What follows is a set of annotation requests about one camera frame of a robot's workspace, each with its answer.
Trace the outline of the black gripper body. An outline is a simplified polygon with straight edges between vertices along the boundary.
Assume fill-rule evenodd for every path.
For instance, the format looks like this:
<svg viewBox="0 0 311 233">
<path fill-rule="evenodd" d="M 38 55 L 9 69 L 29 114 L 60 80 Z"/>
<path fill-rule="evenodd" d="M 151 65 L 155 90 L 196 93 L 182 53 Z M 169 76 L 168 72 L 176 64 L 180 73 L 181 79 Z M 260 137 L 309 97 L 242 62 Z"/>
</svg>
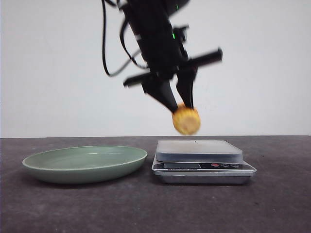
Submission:
<svg viewBox="0 0 311 233">
<path fill-rule="evenodd" d="M 198 68 L 222 60 L 221 48 L 194 58 L 188 57 L 183 47 L 187 40 L 188 28 L 189 26 L 185 25 L 156 35 L 136 35 L 142 57 L 150 71 L 127 78 L 123 85 L 130 87 L 165 73 L 174 74 L 183 68 Z"/>
</svg>

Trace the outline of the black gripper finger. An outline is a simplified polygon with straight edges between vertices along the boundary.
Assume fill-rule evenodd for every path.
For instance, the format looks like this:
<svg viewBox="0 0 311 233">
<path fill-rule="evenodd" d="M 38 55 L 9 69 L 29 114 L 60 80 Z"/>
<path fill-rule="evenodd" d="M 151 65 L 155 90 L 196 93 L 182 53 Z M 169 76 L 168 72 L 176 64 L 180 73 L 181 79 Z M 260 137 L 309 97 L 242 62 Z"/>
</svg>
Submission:
<svg viewBox="0 0 311 233">
<path fill-rule="evenodd" d="M 196 78 L 198 68 L 191 67 L 177 71 L 178 82 L 177 91 L 188 108 L 193 108 L 193 83 Z"/>
<path fill-rule="evenodd" d="M 170 80 L 148 80 L 142 83 L 144 93 L 163 104 L 171 113 L 176 112 L 177 103 L 172 93 Z"/>
</svg>

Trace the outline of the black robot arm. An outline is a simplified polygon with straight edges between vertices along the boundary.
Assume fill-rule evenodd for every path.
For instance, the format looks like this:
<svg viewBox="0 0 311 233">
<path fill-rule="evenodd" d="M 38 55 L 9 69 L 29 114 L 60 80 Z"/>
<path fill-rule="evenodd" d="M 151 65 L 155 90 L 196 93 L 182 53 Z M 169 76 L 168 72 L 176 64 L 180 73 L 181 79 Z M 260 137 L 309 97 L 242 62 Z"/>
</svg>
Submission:
<svg viewBox="0 0 311 233">
<path fill-rule="evenodd" d="M 178 12 L 186 0 L 129 0 L 121 9 L 123 27 L 130 25 L 149 72 L 127 78 L 123 85 L 140 84 L 143 91 L 175 113 L 178 105 L 170 80 L 177 76 L 177 91 L 187 108 L 193 109 L 193 82 L 198 67 L 222 60 L 223 52 L 189 58 L 183 43 L 187 26 L 173 28 L 169 17 Z"/>
</svg>

